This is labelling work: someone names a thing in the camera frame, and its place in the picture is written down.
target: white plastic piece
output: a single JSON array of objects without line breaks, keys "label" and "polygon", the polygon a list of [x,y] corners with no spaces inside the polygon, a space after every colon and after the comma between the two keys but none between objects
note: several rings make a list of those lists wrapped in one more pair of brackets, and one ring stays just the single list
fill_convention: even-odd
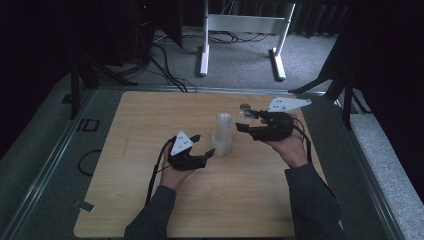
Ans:
[{"label": "white plastic piece", "polygon": [[178,132],[177,139],[175,140],[174,146],[171,149],[171,156],[175,156],[176,154],[191,148],[193,146],[193,142],[189,137],[183,132],[183,130]]},{"label": "white plastic piece", "polygon": [[287,112],[311,104],[310,99],[275,97],[269,104],[268,112]]}]

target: finger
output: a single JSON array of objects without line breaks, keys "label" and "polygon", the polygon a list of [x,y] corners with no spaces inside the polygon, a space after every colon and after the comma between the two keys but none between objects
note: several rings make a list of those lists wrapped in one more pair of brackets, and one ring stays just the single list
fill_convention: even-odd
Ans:
[{"label": "finger", "polygon": [[173,145],[174,145],[173,143],[168,143],[168,145],[166,145],[165,149],[163,150],[163,160],[164,160],[163,165],[165,165],[166,162],[168,162],[168,155]]},{"label": "finger", "polygon": [[[293,119],[297,119],[297,115],[294,113],[289,113],[290,117],[292,117]],[[293,124],[295,126],[297,126],[299,123],[296,120],[293,120]]]},{"label": "finger", "polygon": [[302,134],[299,132],[299,129],[296,129],[296,128],[294,128],[292,130],[291,136],[302,139]]}]

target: person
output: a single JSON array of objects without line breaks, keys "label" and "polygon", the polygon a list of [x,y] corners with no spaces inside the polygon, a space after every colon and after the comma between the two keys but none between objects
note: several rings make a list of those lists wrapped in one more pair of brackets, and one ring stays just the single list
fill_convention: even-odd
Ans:
[{"label": "person", "polygon": [[[308,162],[301,134],[293,130],[282,141],[264,143],[271,146],[289,166],[285,174],[296,239],[346,239],[339,225],[340,203],[321,180],[313,164]],[[171,145],[168,144],[164,151],[164,168],[168,165],[166,153]],[[165,168],[149,205],[125,228],[124,238],[167,239],[166,228],[177,191],[192,172]]]}]

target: wooden tabletop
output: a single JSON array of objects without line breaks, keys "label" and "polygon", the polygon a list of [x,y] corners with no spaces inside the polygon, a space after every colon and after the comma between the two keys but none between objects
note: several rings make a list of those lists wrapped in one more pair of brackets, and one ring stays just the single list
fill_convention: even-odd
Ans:
[{"label": "wooden tabletop", "polygon": [[[200,134],[191,154],[203,155],[211,149],[218,113],[228,112],[236,118],[242,103],[250,104],[253,110],[266,110],[273,97],[124,93],[85,197],[95,209],[81,210],[75,235],[122,237],[125,227],[143,208],[153,167],[169,138],[180,130],[189,137]],[[301,110],[291,113],[297,114],[307,129]],[[284,174],[288,166],[269,146],[253,141],[248,134],[234,131],[233,140],[228,155],[210,158],[206,168],[196,170],[178,191],[169,237],[294,235]],[[315,168],[325,179],[313,147],[312,153]]]}]

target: person's right hand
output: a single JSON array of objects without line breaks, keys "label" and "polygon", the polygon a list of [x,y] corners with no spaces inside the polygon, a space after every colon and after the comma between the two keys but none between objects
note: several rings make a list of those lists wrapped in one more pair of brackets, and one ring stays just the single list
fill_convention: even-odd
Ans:
[{"label": "person's right hand", "polygon": [[281,158],[287,163],[287,165],[289,165],[290,168],[300,167],[308,163],[305,148],[303,146],[302,135],[296,129],[293,129],[292,134],[281,141],[264,141],[264,143],[271,146],[272,149],[280,154]]}]

